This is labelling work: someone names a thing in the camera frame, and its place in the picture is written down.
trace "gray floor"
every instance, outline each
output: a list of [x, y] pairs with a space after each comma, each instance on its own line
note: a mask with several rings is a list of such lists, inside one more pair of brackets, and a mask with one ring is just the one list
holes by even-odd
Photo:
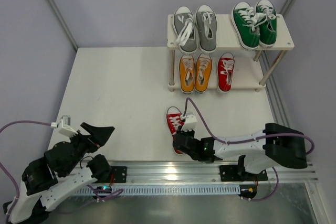
[[[270, 192], [259, 185], [257, 197]], [[57, 210], [72, 211], [88, 199], [72, 198]], [[280, 185], [277, 193], [262, 202], [246, 202], [238, 196], [125, 197], [104, 204], [93, 203], [71, 215], [55, 212], [45, 224], [70, 223], [317, 223], [304, 185]]]

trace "orange sneaker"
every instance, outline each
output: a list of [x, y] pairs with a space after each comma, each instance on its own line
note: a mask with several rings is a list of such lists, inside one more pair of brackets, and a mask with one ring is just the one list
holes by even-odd
[[180, 81], [181, 90], [185, 94], [189, 94], [194, 91], [194, 71], [195, 62], [192, 55], [184, 55], [180, 59]]
[[210, 74], [212, 70], [212, 60], [210, 55], [200, 54], [196, 62], [195, 90], [203, 93], [208, 88]]

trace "green sneaker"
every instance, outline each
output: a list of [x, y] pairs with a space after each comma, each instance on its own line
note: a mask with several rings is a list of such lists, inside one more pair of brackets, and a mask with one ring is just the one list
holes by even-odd
[[232, 10], [231, 22], [236, 29], [240, 45], [246, 50], [255, 50], [259, 45], [259, 21], [265, 15], [256, 14], [246, 2], [238, 3]]
[[260, 0], [256, 5], [256, 13], [264, 14], [259, 23], [260, 45], [271, 47], [277, 40], [277, 13], [273, 4], [268, 0]]

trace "shoelace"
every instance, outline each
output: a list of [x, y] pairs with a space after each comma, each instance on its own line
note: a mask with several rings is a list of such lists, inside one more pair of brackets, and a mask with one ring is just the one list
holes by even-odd
[[205, 69], [208, 67], [210, 60], [206, 59], [206, 58], [200, 58], [199, 59], [200, 63], [199, 63], [199, 68], [198, 68], [198, 76], [197, 78], [199, 79], [199, 81], [204, 79], [204, 71]]
[[222, 60], [222, 67], [224, 70], [222, 70], [221, 74], [228, 74], [228, 70], [233, 70], [234, 60]]
[[172, 125], [175, 128], [175, 130], [177, 130], [179, 128], [179, 126], [181, 125], [181, 119], [180, 119], [180, 117], [178, 115], [169, 118], [169, 121], [172, 123]]
[[262, 20], [266, 14], [264, 13], [255, 13], [254, 8], [248, 7], [246, 10], [239, 10], [238, 14], [246, 21], [248, 25], [243, 25], [243, 26], [248, 26], [251, 27], [252, 31], [256, 30], [256, 27], [261, 25], [262, 23], [266, 22], [266, 19], [263, 20], [262, 22], [259, 22]]
[[183, 47], [190, 35], [192, 34], [192, 32], [194, 31], [194, 21], [193, 21], [193, 15], [188, 13], [189, 18], [184, 19], [184, 16], [178, 16], [178, 20], [184, 24], [184, 27], [182, 28], [181, 32], [179, 33], [177, 39], [176, 39], [176, 43], [179, 44], [181, 47]]
[[191, 71], [193, 71], [194, 69], [194, 61], [192, 58], [186, 58], [186, 59], [183, 59], [182, 62], [183, 62], [184, 69], [187, 71], [187, 75], [185, 77], [185, 81], [187, 82], [191, 75]]
[[269, 18], [269, 19], [276, 19], [276, 16], [273, 14], [273, 7], [267, 5], [260, 5], [261, 11]]
[[204, 30], [205, 30], [205, 36], [208, 37], [209, 36], [209, 32], [210, 32], [210, 24], [211, 24], [211, 16], [210, 15], [214, 15], [213, 13], [209, 13], [209, 12], [204, 12], [202, 15], [202, 21], [204, 23]]

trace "black cable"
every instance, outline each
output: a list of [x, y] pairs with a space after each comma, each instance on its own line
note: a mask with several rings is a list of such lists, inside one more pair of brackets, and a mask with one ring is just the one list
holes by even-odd
[[83, 159], [85, 159], [85, 158], [87, 158], [87, 157], [91, 157], [91, 158], [93, 159], [92, 156], [86, 156], [86, 157], [82, 158], [82, 159], [80, 160], [80, 162], [79, 162], [79, 166], [80, 166], [81, 169], [83, 169], [83, 167], [82, 167], [82, 161], [83, 161]]

